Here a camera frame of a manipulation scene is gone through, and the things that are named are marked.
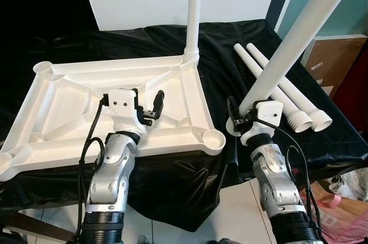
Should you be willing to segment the pink shopping bag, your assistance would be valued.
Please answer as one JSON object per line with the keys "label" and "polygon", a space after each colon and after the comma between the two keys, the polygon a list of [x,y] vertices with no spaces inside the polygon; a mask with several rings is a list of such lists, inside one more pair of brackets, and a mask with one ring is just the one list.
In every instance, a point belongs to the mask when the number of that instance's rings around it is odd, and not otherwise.
{"label": "pink shopping bag", "polygon": [[357,244],[368,237],[368,202],[337,196],[328,189],[329,179],[310,185],[320,211],[321,235],[327,244]]}

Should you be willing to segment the white plastic children table top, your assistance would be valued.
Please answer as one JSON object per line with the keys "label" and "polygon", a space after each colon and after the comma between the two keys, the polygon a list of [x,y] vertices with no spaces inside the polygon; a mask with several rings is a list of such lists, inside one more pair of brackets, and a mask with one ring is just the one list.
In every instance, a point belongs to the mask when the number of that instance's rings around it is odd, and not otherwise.
{"label": "white plastic children table top", "polygon": [[20,172],[76,165],[102,95],[137,89],[162,115],[137,145],[137,157],[201,150],[218,155],[226,144],[211,119],[195,62],[182,56],[127,58],[34,66],[35,78],[0,148],[0,182]]}

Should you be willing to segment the black plastic table cover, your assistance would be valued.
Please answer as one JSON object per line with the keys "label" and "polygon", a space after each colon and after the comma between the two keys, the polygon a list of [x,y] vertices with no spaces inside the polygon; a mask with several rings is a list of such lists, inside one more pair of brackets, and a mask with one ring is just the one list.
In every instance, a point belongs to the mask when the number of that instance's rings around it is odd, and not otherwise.
{"label": "black plastic table cover", "polygon": [[[35,63],[95,62],[113,58],[176,55],[185,46],[181,25],[145,26],[135,30],[79,32],[54,40],[34,39],[0,45],[0,141],[9,133],[34,79]],[[281,38],[265,20],[210,22],[200,25],[199,74],[211,118],[224,130],[228,97],[242,98],[254,78],[237,57],[236,43],[253,43],[263,54],[274,53]],[[355,170],[366,162],[360,135],[344,113],[300,66],[287,74],[305,96],[333,117],[321,132],[295,135],[313,180]],[[219,204],[224,187],[253,179],[249,148],[228,144],[219,155],[200,151],[151,155],[136,160],[127,204],[152,220],[195,231]],[[22,209],[77,205],[77,165],[20,173],[0,182],[0,220]]]}

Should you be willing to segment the white plastic table leg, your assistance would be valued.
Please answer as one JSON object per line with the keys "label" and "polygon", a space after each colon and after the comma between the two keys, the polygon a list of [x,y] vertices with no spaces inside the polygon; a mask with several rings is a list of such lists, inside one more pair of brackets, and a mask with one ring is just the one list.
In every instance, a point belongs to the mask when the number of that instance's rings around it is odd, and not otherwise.
{"label": "white plastic table leg", "polygon": [[[256,62],[260,64],[261,68],[265,68],[266,65],[268,65],[268,58],[265,57],[260,49],[258,49],[253,43],[247,44],[246,50],[255,58]],[[306,115],[308,115],[308,117],[311,118],[311,128],[315,132],[323,131],[333,123],[333,119],[323,110],[318,109],[318,107],[316,107],[315,104],[310,101],[310,99],[307,99],[305,94],[297,89],[292,81],[286,77],[283,77],[278,86],[281,91],[285,92],[285,95],[289,97],[292,104],[295,104],[299,110],[302,110],[306,113]]]}
{"label": "white plastic table leg", "polygon": [[[268,58],[269,63],[263,68],[259,78],[256,79],[250,91],[239,105],[239,113],[246,113],[254,108],[261,100],[274,100],[271,98],[273,90],[278,86],[287,71],[290,70],[300,55],[305,51],[310,41],[315,38],[331,13],[342,0],[309,0],[296,19],[289,33],[281,42],[273,57]],[[231,120],[226,123],[231,134]]]}
{"label": "white plastic table leg", "polygon": [[199,23],[201,0],[187,0],[186,46],[182,57],[187,62],[199,63]]}
{"label": "white plastic table leg", "polygon": [[[259,78],[263,67],[266,67],[267,58],[255,47],[249,43],[244,48],[241,44],[234,45],[236,53],[241,57],[245,65],[249,68],[255,78]],[[283,92],[281,87],[276,87],[270,96],[274,100],[278,100],[283,104],[283,112],[286,115],[287,123],[294,132],[302,132],[310,129],[313,120],[306,112],[300,110],[296,104]]]}

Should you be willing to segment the brown cardboard panel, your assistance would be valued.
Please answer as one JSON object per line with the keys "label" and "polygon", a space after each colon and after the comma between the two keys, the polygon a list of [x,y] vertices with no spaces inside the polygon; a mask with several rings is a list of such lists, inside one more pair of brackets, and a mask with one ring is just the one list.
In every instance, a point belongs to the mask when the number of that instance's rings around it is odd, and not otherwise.
{"label": "brown cardboard panel", "polygon": [[306,47],[302,65],[333,98],[365,46],[363,34],[316,36]]}

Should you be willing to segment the clear plastic packaging bundle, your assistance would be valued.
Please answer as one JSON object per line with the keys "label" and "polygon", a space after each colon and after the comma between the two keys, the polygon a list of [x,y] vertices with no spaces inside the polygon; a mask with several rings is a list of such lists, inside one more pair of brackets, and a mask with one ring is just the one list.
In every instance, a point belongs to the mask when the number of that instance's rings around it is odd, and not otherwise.
{"label": "clear plastic packaging bundle", "polygon": [[337,196],[345,199],[367,200],[368,194],[368,168],[360,168],[328,181],[328,189]]}

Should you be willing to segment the dark red curtain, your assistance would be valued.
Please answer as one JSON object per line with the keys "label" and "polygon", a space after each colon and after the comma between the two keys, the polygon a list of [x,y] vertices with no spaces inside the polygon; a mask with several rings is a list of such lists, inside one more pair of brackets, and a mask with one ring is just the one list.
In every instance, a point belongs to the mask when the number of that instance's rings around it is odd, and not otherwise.
{"label": "dark red curtain", "polygon": [[368,48],[365,47],[339,87],[334,102],[360,135],[363,149],[368,150],[367,129]]}

